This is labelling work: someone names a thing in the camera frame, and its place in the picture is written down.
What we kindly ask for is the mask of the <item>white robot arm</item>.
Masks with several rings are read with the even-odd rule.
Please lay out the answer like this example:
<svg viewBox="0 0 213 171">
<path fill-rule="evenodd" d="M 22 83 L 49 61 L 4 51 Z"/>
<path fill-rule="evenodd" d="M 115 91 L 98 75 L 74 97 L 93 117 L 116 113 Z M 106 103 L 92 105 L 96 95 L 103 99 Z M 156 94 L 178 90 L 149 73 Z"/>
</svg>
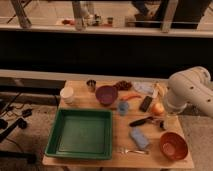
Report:
<svg viewBox="0 0 213 171">
<path fill-rule="evenodd" d="M 190 103 L 213 118 L 213 90 L 209 88 L 211 75 L 201 66 L 172 74 L 168 79 L 168 90 L 163 96 L 166 111 L 164 128 L 172 130 L 177 115 Z"/>
</svg>

